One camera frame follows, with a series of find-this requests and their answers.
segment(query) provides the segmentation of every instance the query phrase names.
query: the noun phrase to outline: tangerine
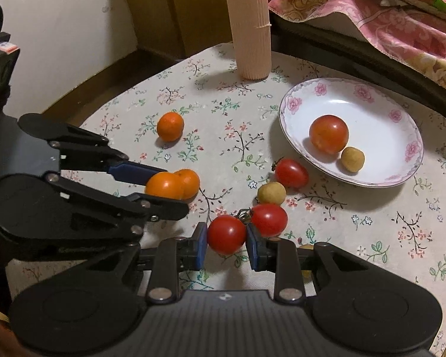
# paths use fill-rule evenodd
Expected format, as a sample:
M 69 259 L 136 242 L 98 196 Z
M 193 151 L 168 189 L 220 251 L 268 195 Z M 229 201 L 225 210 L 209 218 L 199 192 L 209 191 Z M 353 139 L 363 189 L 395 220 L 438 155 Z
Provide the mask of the tangerine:
M 183 182 L 183 200 L 192 198 L 200 189 L 200 177 L 191 169 L 180 169 L 175 172 Z
M 180 176 L 170 172 L 159 172 L 145 185 L 145 193 L 152 196 L 181 200 L 183 197 L 183 181 Z
M 184 122 L 179 113 L 166 113 L 157 122 L 157 134 L 165 142 L 179 139 L 183 133 Z

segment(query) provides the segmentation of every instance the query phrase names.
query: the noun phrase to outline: blue gripper pad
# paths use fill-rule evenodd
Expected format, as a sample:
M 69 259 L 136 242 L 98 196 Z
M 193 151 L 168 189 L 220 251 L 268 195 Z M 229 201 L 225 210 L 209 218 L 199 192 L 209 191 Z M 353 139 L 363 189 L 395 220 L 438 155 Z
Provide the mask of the blue gripper pad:
M 251 270 L 258 269 L 257 238 L 251 224 L 246 224 L 246 250 L 250 259 Z
M 127 161 L 110 167 L 107 172 L 114 177 L 116 181 L 136 185 L 145 185 L 149 181 L 150 177 L 159 172 L 166 172 L 166 170 Z
M 193 236 L 197 236 L 197 255 L 196 255 L 196 269 L 201 270 L 203 268 L 203 263 L 205 262 L 205 255 L 206 255 L 206 233 L 208 231 L 208 227 L 205 223 L 198 223 L 195 232 Z

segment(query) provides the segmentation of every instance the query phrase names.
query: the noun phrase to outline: white plate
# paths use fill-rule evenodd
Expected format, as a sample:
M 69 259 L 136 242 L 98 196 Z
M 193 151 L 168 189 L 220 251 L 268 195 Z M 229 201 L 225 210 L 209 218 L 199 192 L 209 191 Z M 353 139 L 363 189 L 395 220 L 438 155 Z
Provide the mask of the white plate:
M 336 115 L 348 126 L 348 144 L 365 154 L 352 174 L 317 150 L 309 127 L 321 115 Z M 354 80 L 320 78 L 293 87 L 279 110 L 281 128 L 291 145 L 323 172 L 362 187 L 399 185 L 415 174 L 423 159 L 423 141 L 412 117 L 376 88 Z

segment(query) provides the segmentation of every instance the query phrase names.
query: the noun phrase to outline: table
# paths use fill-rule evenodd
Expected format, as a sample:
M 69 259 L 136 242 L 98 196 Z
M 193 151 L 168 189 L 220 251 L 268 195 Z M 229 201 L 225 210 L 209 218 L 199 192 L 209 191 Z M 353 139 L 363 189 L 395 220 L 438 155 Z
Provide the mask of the table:
M 257 188 L 271 178 L 273 161 L 282 156 L 299 159 L 279 127 L 283 95 L 307 79 L 349 77 L 284 54 L 273 53 L 272 63 L 267 79 L 242 81 L 232 45 L 220 44 L 137 84 L 83 124 L 107 136 L 113 148 L 133 161 L 170 171 L 189 167 L 201 177 L 201 191 L 190 203 L 189 215 L 178 222 L 149 223 L 143 246 L 189 236 L 199 221 L 251 206 Z M 289 224 L 282 235 L 298 245 L 328 241 L 431 291 L 444 315 L 431 348 L 440 356 L 446 346 L 446 119 L 381 90 L 420 128 L 425 155 L 418 172 L 402 186 L 366 189 L 325 176 L 306 163 L 310 184 L 287 196 L 283 207 Z M 180 141 L 162 145 L 156 123 L 168 111 L 180 113 L 186 126 Z M 63 175 L 115 195 L 143 191 L 102 173 Z M 71 264 L 14 261 L 7 270 L 12 295 Z M 186 289 L 271 291 L 274 274 L 252 272 L 244 248 L 228 257 L 208 250 L 205 269 L 180 274 L 180 283 Z

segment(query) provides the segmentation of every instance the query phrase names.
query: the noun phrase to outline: potato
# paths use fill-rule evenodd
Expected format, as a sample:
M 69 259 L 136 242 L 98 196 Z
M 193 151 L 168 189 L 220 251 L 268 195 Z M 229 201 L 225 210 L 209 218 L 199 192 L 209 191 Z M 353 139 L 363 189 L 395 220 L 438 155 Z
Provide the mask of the potato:
M 352 173 L 357 173 L 365 164 L 365 155 L 361 150 L 347 146 L 340 157 L 342 165 Z
M 312 244 L 303 244 L 303 245 L 300 245 L 299 248 L 314 249 L 314 246 Z M 302 276 L 304 276 L 304 278 L 306 278 L 306 279 L 310 279 L 312 277 L 312 272 L 308 271 L 308 270 L 303 270 Z
M 286 188 L 279 182 L 269 182 L 258 189 L 259 203 L 281 205 L 286 200 Z

